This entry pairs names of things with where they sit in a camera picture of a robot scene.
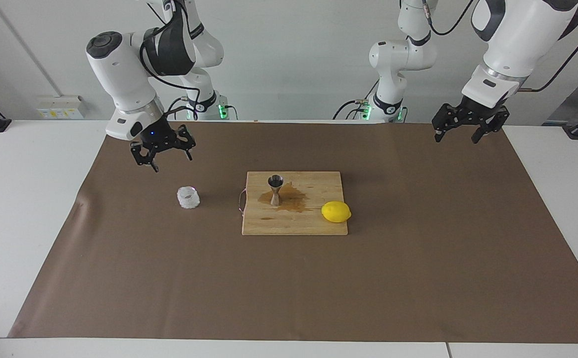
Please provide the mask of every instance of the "wooden cutting board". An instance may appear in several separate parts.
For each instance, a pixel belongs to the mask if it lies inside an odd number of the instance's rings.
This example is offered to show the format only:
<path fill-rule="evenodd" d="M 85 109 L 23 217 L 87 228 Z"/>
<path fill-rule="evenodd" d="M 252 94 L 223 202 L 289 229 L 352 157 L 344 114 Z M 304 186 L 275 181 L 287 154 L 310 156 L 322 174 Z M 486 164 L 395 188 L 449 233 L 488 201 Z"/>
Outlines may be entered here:
<path fill-rule="evenodd" d="M 271 206 L 268 179 L 280 175 L 282 204 Z M 347 235 L 346 222 L 327 221 L 321 208 L 344 201 L 339 172 L 248 172 L 243 235 Z"/>

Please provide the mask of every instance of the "brown stain on cutting board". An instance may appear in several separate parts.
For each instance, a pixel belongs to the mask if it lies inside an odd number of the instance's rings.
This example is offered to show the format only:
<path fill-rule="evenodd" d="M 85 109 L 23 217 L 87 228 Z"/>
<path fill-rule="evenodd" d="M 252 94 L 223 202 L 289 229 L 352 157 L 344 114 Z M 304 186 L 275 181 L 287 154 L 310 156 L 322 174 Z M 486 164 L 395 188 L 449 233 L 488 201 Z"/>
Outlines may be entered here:
<path fill-rule="evenodd" d="M 307 199 L 309 198 L 305 193 L 297 190 L 297 188 L 293 186 L 293 182 L 284 184 L 284 186 L 280 189 L 280 199 L 282 199 L 282 202 L 277 208 L 271 206 L 272 197 L 273 192 L 269 190 L 268 192 L 260 195 L 258 201 L 263 204 L 268 204 L 269 208 L 273 208 L 276 211 L 287 210 L 296 213 L 312 211 L 311 209 L 307 209 Z"/>

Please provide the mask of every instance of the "crumpled white object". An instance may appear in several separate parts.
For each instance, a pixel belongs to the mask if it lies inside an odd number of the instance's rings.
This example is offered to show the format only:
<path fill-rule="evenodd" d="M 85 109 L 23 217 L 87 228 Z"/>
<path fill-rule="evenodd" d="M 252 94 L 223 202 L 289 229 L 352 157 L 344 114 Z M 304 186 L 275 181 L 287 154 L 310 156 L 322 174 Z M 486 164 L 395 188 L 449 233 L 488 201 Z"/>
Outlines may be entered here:
<path fill-rule="evenodd" d="M 198 192 L 191 186 L 184 186 L 176 193 L 180 206 L 184 209 L 193 209 L 200 204 Z"/>

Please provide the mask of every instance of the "table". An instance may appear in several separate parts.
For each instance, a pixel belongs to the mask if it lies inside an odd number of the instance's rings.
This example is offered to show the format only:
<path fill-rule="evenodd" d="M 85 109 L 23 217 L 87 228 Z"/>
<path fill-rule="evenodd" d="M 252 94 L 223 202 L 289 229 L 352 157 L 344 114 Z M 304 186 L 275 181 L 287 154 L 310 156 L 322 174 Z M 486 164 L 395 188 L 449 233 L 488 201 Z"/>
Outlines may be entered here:
<path fill-rule="evenodd" d="M 0 134 L 0 337 L 7 335 L 37 272 L 48 254 L 79 187 L 105 135 L 104 121 L 19 121 Z M 578 141 L 560 128 L 505 129 L 523 165 L 541 193 L 561 232 L 578 259 Z M 453 358 L 500 354 L 578 357 L 577 345 L 450 344 Z M 189 356 L 410 356 L 444 358 L 448 347 L 438 344 L 327 344 L 312 342 L 210 342 L 160 340 L 0 340 L 0 355 L 14 351 L 30 356 L 70 351 L 75 356 L 96 351 L 102 356 L 123 352 L 185 352 Z"/>

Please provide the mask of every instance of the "brown tablecloth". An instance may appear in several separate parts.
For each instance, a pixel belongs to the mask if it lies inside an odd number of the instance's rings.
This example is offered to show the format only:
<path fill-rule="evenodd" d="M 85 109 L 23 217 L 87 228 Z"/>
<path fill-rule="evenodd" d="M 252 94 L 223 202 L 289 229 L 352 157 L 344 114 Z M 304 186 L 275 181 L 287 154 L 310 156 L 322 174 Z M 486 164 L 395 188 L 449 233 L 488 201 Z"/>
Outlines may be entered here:
<path fill-rule="evenodd" d="M 159 174 L 105 139 L 9 336 L 578 343 L 578 263 L 505 134 L 188 128 Z M 248 171 L 340 171 L 350 234 L 241 236 Z"/>

